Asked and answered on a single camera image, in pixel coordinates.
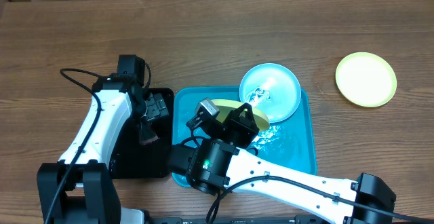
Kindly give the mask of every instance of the water splash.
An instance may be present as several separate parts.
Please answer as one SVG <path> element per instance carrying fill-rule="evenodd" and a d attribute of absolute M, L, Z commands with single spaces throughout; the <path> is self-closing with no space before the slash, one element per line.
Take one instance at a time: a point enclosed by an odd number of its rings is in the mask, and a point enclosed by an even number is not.
<path fill-rule="evenodd" d="M 281 126 L 270 126 L 270 128 L 264 132 L 259 132 L 258 136 L 253 139 L 250 146 L 257 148 L 259 151 L 269 154 L 273 147 L 274 141 L 279 140 L 281 137 Z"/>
<path fill-rule="evenodd" d="M 263 100 L 269 100 L 270 97 L 270 91 L 268 89 L 263 89 L 261 87 L 255 88 L 255 90 L 251 91 L 249 94 L 247 94 L 246 101 L 250 103 L 253 107 L 256 107 L 261 103 Z"/>

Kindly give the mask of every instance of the black base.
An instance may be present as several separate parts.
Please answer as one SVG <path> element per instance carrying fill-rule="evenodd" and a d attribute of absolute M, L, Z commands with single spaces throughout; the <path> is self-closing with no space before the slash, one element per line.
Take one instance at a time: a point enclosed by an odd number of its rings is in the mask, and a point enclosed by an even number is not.
<path fill-rule="evenodd" d="M 205 219 L 156 218 L 147 220 L 146 224 L 206 224 Z M 312 214 L 300 214 L 292 218 L 221 218 L 215 224 L 326 224 L 328 222 Z"/>
<path fill-rule="evenodd" d="M 63 162 L 43 163 L 38 170 L 37 184 L 44 220 L 66 167 Z M 53 223 L 118 224 L 121 221 L 121 202 L 106 164 L 90 161 L 73 167 L 73 174 L 68 176 L 65 189 L 54 206 Z M 73 190 L 77 182 L 83 183 L 85 196 L 68 197 L 66 191 Z"/>
<path fill-rule="evenodd" d="M 159 139 L 145 145 L 139 143 L 140 128 L 135 121 L 126 121 L 112 153 L 109 169 L 112 179 L 162 178 L 170 173 L 166 162 L 172 148 L 174 93 L 169 88 L 150 88 L 149 92 L 163 95 L 169 116 L 151 123 L 151 130 Z"/>
<path fill-rule="evenodd" d="M 396 194 L 377 176 L 362 173 L 357 183 L 351 185 L 357 192 L 355 201 L 358 204 L 370 206 L 387 212 L 395 209 Z M 392 223 L 392 217 L 369 210 L 354 207 L 353 216 L 344 220 L 346 224 L 387 224 Z"/>

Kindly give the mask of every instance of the green led light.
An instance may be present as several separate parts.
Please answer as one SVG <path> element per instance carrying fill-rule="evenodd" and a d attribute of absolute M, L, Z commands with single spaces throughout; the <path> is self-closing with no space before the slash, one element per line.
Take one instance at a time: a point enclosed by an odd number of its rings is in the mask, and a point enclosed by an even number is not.
<path fill-rule="evenodd" d="M 202 166 L 202 168 L 203 169 L 208 169 L 208 166 L 210 165 L 210 161 L 209 160 L 205 160 L 204 162 L 203 162 L 203 166 Z"/>

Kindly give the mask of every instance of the black bracket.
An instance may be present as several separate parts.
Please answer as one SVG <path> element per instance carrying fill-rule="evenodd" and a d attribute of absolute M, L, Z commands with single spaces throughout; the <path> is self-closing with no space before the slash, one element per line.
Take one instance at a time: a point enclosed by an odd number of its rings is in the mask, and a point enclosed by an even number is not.
<path fill-rule="evenodd" d="M 117 63 L 117 72 L 107 77 L 99 77 L 92 85 L 93 92 L 101 90 L 118 90 L 128 93 L 132 103 L 132 114 L 136 121 L 146 111 L 146 103 L 143 100 L 143 92 L 146 94 L 148 88 L 144 91 L 144 67 L 145 61 L 136 55 L 119 55 Z"/>
<path fill-rule="evenodd" d="M 44 220 L 67 167 L 63 162 L 43 163 L 38 170 L 37 184 Z M 121 202 L 106 165 L 90 161 L 86 165 L 73 167 L 65 189 L 54 206 L 52 222 L 119 224 Z M 66 191 L 73 190 L 75 183 L 83 183 L 84 197 L 67 196 Z"/>
<path fill-rule="evenodd" d="M 395 208 L 396 194 L 377 176 L 362 173 L 357 179 L 357 183 L 351 185 L 351 189 L 357 192 L 356 203 L 388 212 L 393 212 Z M 392 217 L 354 207 L 353 216 L 344 220 L 344 224 L 364 223 L 392 223 Z"/>

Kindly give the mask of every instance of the yellow-green plate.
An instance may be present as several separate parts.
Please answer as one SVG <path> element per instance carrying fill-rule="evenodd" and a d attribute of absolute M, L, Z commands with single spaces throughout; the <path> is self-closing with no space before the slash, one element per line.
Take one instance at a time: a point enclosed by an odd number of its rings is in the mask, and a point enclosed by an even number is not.
<path fill-rule="evenodd" d="M 364 107 L 389 102 L 397 87 L 392 67 L 386 60 L 367 52 L 343 58 L 336 69 L 336 83 L 345 98 Z"/>

